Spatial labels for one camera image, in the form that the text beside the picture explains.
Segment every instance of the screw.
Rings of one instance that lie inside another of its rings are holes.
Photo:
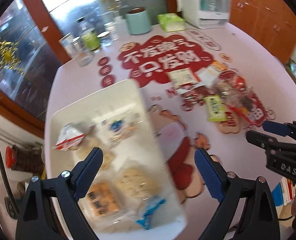
[[[259,180],[261,183],[265,183],[265,182],[266,182],[266,179],[265,179],[263,176],[259,176],[259,177],[258,177],[258,180]]]
[[[230,171],[230,172],[227,172],[227,176],[228,178],[234,179],[236,177],[236,174]]]
[[[31,178],[31,181],[32,181],[32,182],[36,182],[38,179],[39,179],[38,176],[33,176],[33,177]]]
[[[70,171],[63,171],[61,173],[61,176],[64,177],[64,178],[69,177],[70,176]]]

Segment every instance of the white plastic tray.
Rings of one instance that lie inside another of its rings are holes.
[[[156,211],[152,221],[153,228],[147,231],[132,223],[127,227],[116,227],[104,233],[95,228],[86,211],[84,214],[100,240],[172,240],[185,228],[187,221],[177,200],[176,190],[154,137],[135,81],[131,79],[121,81],[57,111],[51,119],[50,147],[56,144],[60,129],[68,123],[85,120],[100,123],[132,107],[136,113],[139,113],[138,129],[135,130],[134,135],[116,146],[114,150],[118,154],[113,160],[112,166],[117,171],[126,159],[135,160],[140,165],[146,166],[162,184],[163,190],[160,195],[166,198],[166,203]],[[99,137],[104,141],[107,140],[103,137],[103,133],[99,133]],[[72,170],[78,161],[78,157],[73,152],[50,150],[49,164],[54,177],[64,170]],[[53,199],[53,204],[67,237],[72,239],[56,198]]]

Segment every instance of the pink tablecloth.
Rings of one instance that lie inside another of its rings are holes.
[[[265,168],[264,151],[247,143],[246,127],[240,118],[233,115],[232,122],[222,127],[207,121],[205,106],[183,105],[166,72],[190,67],[199,73],[213,60],[223,62],[228,68],[238,69],[247,85],[253,87],[268,118],[277,122],[296,120],[296,86],[267,50],[231,24],[198,32],[201,34],[192,35],[194,32],[187,29],[167,39],[173,33],[165,33],[156,25],[148,34],[115,41],[97,53],[86,67],[78,67],[73,60],[66,63],[56,74],[45,126],[46,168],[52,177],[57,174],[51,172],[49,155],[51,116],[102,87],[127,78],[136,79],[187,214],[188,225],[178,239],[191,240],[198,239],[218,206],[194,165],[195,146],[208,149],[226,171],[234,171],[241,178],[264,176],[272,190],[281,177]],[[242,207],[240,203],[233,223],[238,221]]]

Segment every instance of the red cap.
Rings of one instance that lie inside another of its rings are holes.
[[[10,169],[14,164],[16,164],[16,152],[8,146],[6,149],[6,166]]]

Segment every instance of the pile of snacks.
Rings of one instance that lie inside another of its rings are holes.
[[[153,177],[149,167],[129,157],[117,171],[112,165],[116,156],[121,154],[117,145],[127,143],[138,129],[137,117],[138,114],[128,110],[96,125],[70,123],[62,128],[54,147],[73,150],[80,160],[84,160],[94,147],[103,151],[103,164],[82,201],[98,229],[128,220],[149,230],[155,211],[166,202],[161,196],[163,186]],[[107,143],[99,139],[99,133]],[[125,203],[125,199],[131,199],[131,205],[129,201]]]
[[[214,61],[196,75],[190,68],[168,72],[174,88],[182,97],[185,106],[206,103],[209,121],[226,121],[225,108],[241,116],[248,125],[258,127],[267,119],[266,110],[253,92],[247,86],[245,79],[236,69]]]

